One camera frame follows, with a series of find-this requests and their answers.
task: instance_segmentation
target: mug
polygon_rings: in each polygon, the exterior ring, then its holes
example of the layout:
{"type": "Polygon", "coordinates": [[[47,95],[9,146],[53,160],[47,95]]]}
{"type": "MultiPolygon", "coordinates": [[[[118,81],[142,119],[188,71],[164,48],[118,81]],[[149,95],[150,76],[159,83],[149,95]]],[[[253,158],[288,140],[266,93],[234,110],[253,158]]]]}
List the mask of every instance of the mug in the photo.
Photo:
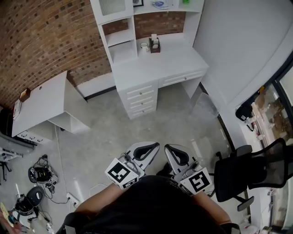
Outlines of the mug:
{"type": "Polygon", "coordinates": [[[150,48],[148,47],[148,43],[141,43],[141,48],[144,52],[149,52],[150,51],[150,48]]]}

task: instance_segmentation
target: black bag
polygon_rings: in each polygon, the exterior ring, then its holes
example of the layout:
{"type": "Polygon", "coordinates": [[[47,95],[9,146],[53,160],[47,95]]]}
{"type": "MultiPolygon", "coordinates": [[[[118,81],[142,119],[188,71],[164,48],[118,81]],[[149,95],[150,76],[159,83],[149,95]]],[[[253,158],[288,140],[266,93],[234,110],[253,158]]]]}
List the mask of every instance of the black bag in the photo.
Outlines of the black bag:
{"type": "Polygon", "coordinates": [[[236,117],[241,121],[245,121],[247,118],[252,118],[252,106],[248,103],[243,103],[235,113],[236,117]]]}
{"type": "Polygon", "coordinates": [[[8,109],[0,111],[0,132],[6,136],[11,137],[13,125],[13,114],[8,109]]]}

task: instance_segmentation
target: power strip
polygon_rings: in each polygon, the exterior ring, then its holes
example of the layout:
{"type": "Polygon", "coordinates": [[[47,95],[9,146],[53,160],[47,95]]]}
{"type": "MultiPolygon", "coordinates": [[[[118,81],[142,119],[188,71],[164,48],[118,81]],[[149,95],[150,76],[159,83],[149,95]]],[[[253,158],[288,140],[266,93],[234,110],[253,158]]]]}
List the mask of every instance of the power strip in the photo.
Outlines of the power strip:
{"type": "Polygon", "coordinates": [[[69,201],[74,206],[74,208],[77,208],[79,206],[80,202],[71,193],[67,193],[66,197],[70,198],[69,201]]]}

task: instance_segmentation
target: brick wall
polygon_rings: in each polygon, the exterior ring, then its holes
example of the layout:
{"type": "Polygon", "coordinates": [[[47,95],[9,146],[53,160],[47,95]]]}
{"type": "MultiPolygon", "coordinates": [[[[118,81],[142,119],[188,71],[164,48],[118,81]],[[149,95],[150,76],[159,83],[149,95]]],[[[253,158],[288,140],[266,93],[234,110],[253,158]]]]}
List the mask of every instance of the brick wall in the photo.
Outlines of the brick wall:
{"type": "Polygon", "coordinates": [[[134,24],[136,38],[150,37],[157,35],[183,32],[185,12],[158,12],[136,15],[134,24]]]}
{"type": "MultiPolygon", "coordinates": [[[[135,16],[137,38],[182,32],[185,13],[135,16]]],[[[108,24],[106,34],[127,21],[108,24]]],[[[69,71],[74,85],[111,72],[89,0],[3,0],[0,3],[0,105],[12,108],[31,90],[69,71]]]]}

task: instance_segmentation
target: black shirt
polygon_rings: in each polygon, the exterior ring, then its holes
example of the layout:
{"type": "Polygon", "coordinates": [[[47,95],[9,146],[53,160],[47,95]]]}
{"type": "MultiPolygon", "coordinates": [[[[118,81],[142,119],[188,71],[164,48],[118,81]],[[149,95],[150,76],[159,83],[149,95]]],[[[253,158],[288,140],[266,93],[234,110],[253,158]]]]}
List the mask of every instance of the black shirt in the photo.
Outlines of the black shirt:
{"type": "Polygon", "coordinates": [[[154,175],[141,178],[92,220],[68,214],[57,234],[66,233],[65,225],[76,234],[240,233],[236,224],[218,225],[176,182],[154,175]]]}

